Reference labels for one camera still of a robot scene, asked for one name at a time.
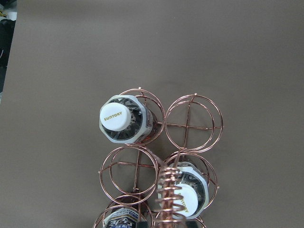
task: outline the copper wire ring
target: copper wire ring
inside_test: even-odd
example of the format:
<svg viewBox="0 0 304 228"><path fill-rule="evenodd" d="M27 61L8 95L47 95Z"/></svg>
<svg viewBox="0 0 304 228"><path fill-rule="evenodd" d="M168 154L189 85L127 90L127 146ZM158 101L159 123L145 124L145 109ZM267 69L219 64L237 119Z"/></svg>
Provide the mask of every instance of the copper wire ring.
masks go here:
<svg viewBox="0 0 304 228"><path fill-rule="evenodd" d="M154 166L154 169L155 169L155 181L153 182L153 184L148 188L148 189L146 189L146 190L144 190L144 191L141 191L141 192L126 192L126 191L124 191L124 190L122 190L117 184L116 184L116 182L114 181L114 179L113 179L113 176L112 176L112 166L114 166L113 165L113 158L112 158L112 160L111 160L111 163L110 163L110 166L108 166L108 167L105 167L105 163L107 162L107 160L112 156L112 155L114 155L114 156L116 156L119 152L121 152L121 150L123 150L123 149L136 149L136 150L138 150L138 152L143 152L144 154L146 154L148 157L149 157L149 159L152 161L152 163L153 163L153 166ZM105 185L104 185L104 182L103 182L103 172L106 170L106 169L108 169L108 168L110 168L110 178L111 178L111 181L112 181L112 183L113 183L113 185L120 191L120 192L122 192L122 193L124 193L124 194L126 194L126 195L142 195L142 194L145 194L145 193L147 193L147 192L149 192L150 191L150 193L149 194L147 194L147 196L146 197L144 197L143 199L141 199L140 201L138 201L138 202L133 202L133 203L122 203L122 202L120 202L120 201L118 201L116 198L114 198L114 197L112 197L111 195L110 195L110 193L106 190L106 188L105 188ZM100 184L101 184L101 187L102 187L102 189L103 189L103 191L104 191L104 193L107 195L107 197L109 197L112 201L114 201L115 203L118 203L118 204L123 204L123 205L136 205L136 204L139 204L139 203L142 203L142 202L144 202L145 200L147 200L152 194L153 194L153 192L154 192L154 190L155 190L155 188L156 188L156 185L157 185L157 181L158 181L158 164L157 164L157 162L156 162L156 160L143 148L143 147L135 147L135 146L123 146L123 147L119 147L119 148L117 148L117 149L115 149L115 150L113 150L111 153L109 153L108 154L108 156L106 157L106 159L104 160L104 163L103 163L103 165L101 166L101 168L100 168L100 175L99 175L99 177L100 177Z"/></svg>
<svg viewBox="0 0 304 228"><path fill-rule="evenodd" d="M195 219L193 219L193 220L199 222L199 223L201 224L202 228L207 228L206 225L204 224L204 221L203 221L203 219L201 218L201 216L198 216L197 218L195 218Z"/></svg>
<svg viewBox="0 0 304 228"><path fill-rule="evenodd" d="M123 199L123 198L127 198L127 197L132 197L132 198L135 198L135 199L138 199L138 200L141 199L140 197L134 196L134 195L121 195L119 197L116 197L115 199L117 200L117 199ZM115 206L115 204L116 203L112 201L111 203L109 203L109 205L107 206L107 208L113 207L113 206ZM153 214L146 202L142 202L140 204L144 204L147 207L148 211L151 212L151 215Z"/></svg>
<svg viewBox="0 0 304 228"><path fill-rule="evenodd" d="M176 157L178 156L177 152L173 153L171 156L169 156L164 162L166 164L168 164L169 162L171 162L173 159L175 159ZM208 179L207 181L207 185L209 186L210 184L210 181L215 185L214 187L214 192L213 192L213 195L211 197L211 199L209 200L209 203L206 205L206 207L204 209L206 209L207 207L210 206L210 204L213 202L217 192L218 192L218 179L217 179L217 176L215 174L215 170L214 168L212 167L212 165L210 164L209 161L207 161L206 159L204 159L202 156L196 154L196 153L187 153L187 152L181 152L180 153L180 156L194 156L194 157L197 157L199 158L203 164L205 165L206 169L207 169L207 175L204 174L204 176L206 176L206 178ZM209 174L209 169L211 170L212 172L212 175L214 177L214 180L210 178L210 174Z"/></svg>
<svg viewBox="0 0 304 228"><path fill-rule="evenodd" d="M137 145L137 146L143 146L143 145L146 145L152 141L154 141L155 139L158 138L158 136L161 135L163 129L164 129L164 119L165 119L165 110L161 104L161 101L151 92L147 91L147 90L144 90L144 89L141 89L141 87L139 87L138 89L129 89L129 90L126 90L124 92L122 92L120 95L125 95L125 94L128 94L128 93L132 93L132 92L140 92L141 95L136 95L135 97L141 97L141 98L144 98L145 101L146 99L154 102L160 109L161 111L161 116L162 116L162 121L158 121L159 123L161 123L161 126L160 128L158 129L158 132L153 135L150 139L148 140L145 140L143 142L139 142L139 143L130 143L129 145Z"/></svg>
<svg viewBox="0 0 304 228"><path fill-rule="evenodd" d="M216 108L217 112L218 112L218 115L219 115L219 118L220 118L220 127L215 127L214 126L214 117L212 115L212 113L210 112L210 110L204 106L202 103L199 103L199 102L196 102L196 101L193 101L194 98L201 98L207 102L209 102L213 107ZM168 126L170 124L167 123L168 121L168 117L170 115L170 113L172 112L172 110L176 107L178 107L179 105L181 104L185 104L185 103L189 103L189 105L191 103L194 103L194 104L197 104L197 105L200 105L202 106L205 110L208 111L209 115L211 116L211 121L212 121L212 128L210 128L210 130L212 130L212 133L211 133L211 136L209 137L209 139L201 146L197 147L197 148L193 148L193 149L189 149L189 148L186 148L186 147L181 147L179 146L176 142L174 142L174 140L171 138L170 134L169 134L169 131L168 131ZM186 95L186 96L182 96L180 97L179 99L177 99L175 102L173 102L173 104L169 107L167 113L166 113L166 116L165 116L165 125L164 125L164 128L165 128L165 131L166 131L166 134L168 136L168 139L170 140L170 142L175 146L177 147L178 149L182 150L182 151L186 151L186 152L189 152L189 153L201 153L201 152L205 152L209 149L211 149L220 139L221 135L222 135L222 131L223 131L223 117L222 117L222 114L221 114L221 111L219 110L219 108L217 107L217 105L212 101L210 100L209 98L207 97L204 97L204 96L200 96L200 95L197 95L197 94L194 94L194 95ZM214 129L216 128L219 128L220 131L219 131L219 134L218 134L218 137L217 139L208 147L205 148L205 146L211 141L213 135L214 135Z"/></svg>
<svg viewBox="0 0 304 228"><path fill-rule="evenodd" d="M156 227L155 226L156 223L167 223L167 224L168 223L176 223L176 224L179 223L179 224L182 224L185 228L187 227L186 224L184 224L181 219L178 219L178 218L177 219L158 219L159 216L160 216L160 212L158 212L155 216L153 227Z"/></svg>

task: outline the copper wire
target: copper wire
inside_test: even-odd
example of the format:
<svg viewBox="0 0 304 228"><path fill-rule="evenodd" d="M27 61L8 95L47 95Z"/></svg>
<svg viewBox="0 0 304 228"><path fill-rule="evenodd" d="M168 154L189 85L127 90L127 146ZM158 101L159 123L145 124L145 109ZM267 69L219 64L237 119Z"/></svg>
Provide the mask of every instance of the copper wire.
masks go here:
<svg viewBox="0 0 304 228"><path fill-rule="evenodd" d="M156 223L159 223L160 228L172 228L175 223L181 223L185 225L186 217L179 214L179 211L185 209L183 205L174 203L175 200L183 199L183 196L174 193L175 190L180 190L181 187L177 187L175 183L179 180L179 169L175 167L162 167L159 174L158 185L160 188L157 192L161 195L156 202L161 204L161 209L155 219Z"/></svg>
<svg viewBox="0 0 304 228"><path fill-rule="evenodd" d="M200 99L204 102L207 102L207 104L212 105L216 110L217 110L217 114L218 114L218 120L220 121L220 126L215 126L215 118L214 118L214 114L204 105L202 104L202 102L199 101L194 101L194 99ZM186 119L186 124L174 124L174 123L168 123L168 117L170 116L170 113L173 111L173 109L177 108L178 106L182 105L182 104L187 104L188 103L188 114L187 114L187 119ZM196 104L201 106L203 109L205 109L210 118L211 118L211 122L212 122L212 127L201 127L201 126L189 126L189 119L190 119L190 104ZM183 146L179 146L170 136L169 130L168 130L168 126L177 126L177 127L184 127L185 128L185 135L184 138L185 140L187 140L187 134L188 134L188 128L192 128L192 129L199 129L199 130L208 130L211 131L210 137L207 139L207 141L202 144L199 147L196 148L188 148L186 147L185 143ZM169 107L166 116L165 116L165 132L168 136L168 139L170 140L170 142L177 147L179 150L181 151L185 151L185 152L189 152L189 153L201 153L201 152L205 152L210 150L219 140L220 137L222 135L222 131L223 131L223 117L222 117L222 113L219 110L219 108L217 107L217 105L210 100L209 98L206 98L204 96L200 96L197 94L194 95L186 95L186 96L182 96L181 98L177 99L175 102L173 102L173 104ZM212 139L214 137L214 130L215 129L219 129L219 133L217 135L217 138L212 142Z"/></svg>
<svg viewBox="0 0 304 228"><path fill-rule="evenodd" d="M118 155L118 153L120 152L123 152L123 153L126 153L127 151L124 151L125 149L135 149L138 151L138 153L144 153L145 155L148 156L148 158L152 161L153 163L153 168L155 170L155 180L154 182L152 183L152 185L147 188L146 190L143 190L143 191L137 191L137 186L136 186L136 183L137 183L137 179L138 179L138 168L139 167L147 167L147 168L151 168L150 165L144 165L144 164L140 164L140 155L138 155L137 157L137 163L136 163L136 169L137 169L137 172L135 174L135 180L134 180L134 188L133 188L133 192L127 192L127 191L124 191L121 187L118 186L118 184L114 181L114 178L113 178L113 173L112 173L112 168L115 164L122 164L122 165L129 165L128 162L114 162L114 159L115 157ZM111 159L111 162L110 162L110 165L106 166L106 162ZM105 184L104 184L104 172L106 170L109 170L109 174L110 174L110 179L112 181L112 184L123 194L126 194L126 195L135 195L135 196L138 196L138 195L143 195L143 194L147 194L144 198L140 199L139 201L137 202L133 202L133 203L122 203L120 201L118 201L114 196L111 195L111 193L106 189L105 187ZM123 204L123 205L136 205L138 203L141 203L141 202L144 202L145 200L147 200L154 192L155 188L156 188L156 184L157 184L157 180L158 180L158 163L157 161L155 160L155 158L150 154L150 152L148 152L144 147L135 147L135 146L123 146L123 147L119 147L115 150L113 150L111 153L108 154L108 156L106 157L106 159L104 160L104 163L103 165L101 166L100 168L100 173L99 173L99 177L100 177L100 184L101 184L101 187L104 191L104 193L107 195L108 198L110 198L112 201L118 203L118 204Z"/></svg>

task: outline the gray surface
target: gray surface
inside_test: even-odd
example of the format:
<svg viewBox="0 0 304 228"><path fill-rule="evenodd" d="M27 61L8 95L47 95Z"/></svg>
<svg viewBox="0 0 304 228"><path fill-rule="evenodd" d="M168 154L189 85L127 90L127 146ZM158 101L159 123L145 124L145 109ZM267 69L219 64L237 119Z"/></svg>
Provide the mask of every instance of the gray surface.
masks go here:
<svg viewBox="0 0 304 228"><path fill-rule="evenodd" d="M208 227L302 227L303 1L19 1L0 106L0 227L88 228L117 145L101 105L197 92L225 131Z"/></svg>

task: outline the bottle label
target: bottle label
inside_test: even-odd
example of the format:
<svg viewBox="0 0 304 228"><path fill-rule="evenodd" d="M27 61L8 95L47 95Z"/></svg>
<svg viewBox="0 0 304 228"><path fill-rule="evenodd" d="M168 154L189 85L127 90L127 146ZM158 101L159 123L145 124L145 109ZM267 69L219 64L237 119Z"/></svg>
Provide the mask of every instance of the bottle label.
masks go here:
<svg viewBox="0 0 304 228"><path fill-rule="evenodd" d="M151 111L145 107L146 110L146 127L152 127L153 125L153 117Z"/></svg>
<svg viewBox="0 0 304 228"><path fill-rule="evenodd" d="M121 208L105 219L105 228L136 228L138 213L128 208Z"/></svg>

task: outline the bottle holder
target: bottle holder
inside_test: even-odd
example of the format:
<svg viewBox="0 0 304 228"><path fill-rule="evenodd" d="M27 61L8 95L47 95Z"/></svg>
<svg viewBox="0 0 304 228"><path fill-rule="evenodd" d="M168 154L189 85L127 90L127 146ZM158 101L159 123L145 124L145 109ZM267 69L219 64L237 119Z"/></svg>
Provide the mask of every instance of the bottle holder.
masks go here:
<svg viewBox="0 0 304 228"><path fill-rule="evenodd" d="M149 109L154 106L154 110L152 111L157 116L158 126L151 137L138 143L130 143L123 147L119 147L106 157L99 171L100 183L103 191L107 197L112 200L112 203L119 204L121 207L130 207L144 203L153 194L157 186L161 186L157 190L157 192L161 194L161 197L156 200L157 203L161 204L161 209L152 211L151 216L153 215L153 223L151 223L151 227L173 228L178 224L185 227L188 225L190 226L190 223L187 224L185 221L186 217L180 214L185 207L174 203L174 200L183 199L183 196L174 193L175 190L181 189L181 187L175 185L175 182L179 178L179 169L177 168L177 165L179 161L183 161L183 159L187 157L192 157L199 161L197 164L200 167L199 171L207 182L209 196L212 195L209 197L209 202L204 209L209 207L218 192L218 180L212 165L199 155L199 153L210 150L220 140L223 131L223 117L221 111L212 100L197 95L197 93L182 96L177 99L172 103L166 113L160 100L154 94L143 90L140 87L138 89L126 90L120 95L134 95ZM173 121L175 120L174 113L177 113L179 109L183 109L186 114L184 123L175 123ZM191 123L191 114L194 114L194 117L198 120L198 124ZM184 129L182 134L178 134L177 136L178 139L181 139L180 142L177 142L172 134L174 129L177 128ZM165 129L169 141L178 149L178 151L172 153L165 161L160 159L146 147L147 144L156 140L161 135L163 129ZM199 145L192 145L190 142L190 131L192 130L208 133L208 136L206 138L198 139ZM125 161L124 159L119 158L120 154L126 155L130 150L137 152L137 159L135 159L135 161ZM142 162L142 155L145 155L152 164ZM129 189L132 189L131 191L124 190L122 186L116 183L113 175L113 169L115 167L135 168L134 181L131 181L131 187L129 184ZM142 171L143 168L153 169L155 178L148 187L139 188L139 169ZM107 181L105 181L106 172L108 173ZM107 184L114 185L119 194L132 196L136 200L129 203L123 202L123 197L115 197L114 193L107 190ZM187 220L187 222L188 221L196 221L197 224L206 228L200 216Z"/></svg>
<svg viewBox="0 0 304 228"><path fill-rule="evenodd" d="M134 162L116 161L116 158L119 156L119 154L123 153L126 156L127 154L131 154L134 152L137 153L136 161L134 161ZM148 157L148 159L152 162L152 165L142 164L141 163L142 155L146 155ZM129 184L132 183L132 185L133 185L132 191L123 190L123 187L119 186L119 184L116 183L116 181L113 177L113 169L118 166L133 166L135 168L134 181L132 182L132 180L131 181L129 180L129 182L128 182ZM145 190L139 190L137 187L140 168L154 169L154 174L155 174L154 181ZM113 150L104 160L104 163L101 166L100 171L99 171L100 184L101 184L103 191L107 195L107 197L109 197L113 202L116 202L118 204L128 205L128 206L136 205L138 203L144 202L153 194L153 192L156 188L157 180L158 180L158 170L159 170L159 166L158 166L156 159L144 147L123 146L123 147L119 147L119 148ZM123 202L117 200L117 198L115 198L113 196L113 193L111 193L110 191L108 191L106 189L105 182L104 182L106 172L108 172L108 177L110 178L110 181L111 181L110 183L112 183L120 191L120 194L122 193L122 194L133 195L133 196L142 196L143 194L145 194L145 197L140 199L139 201L135 201L132 203L123 203Z"/></svg>

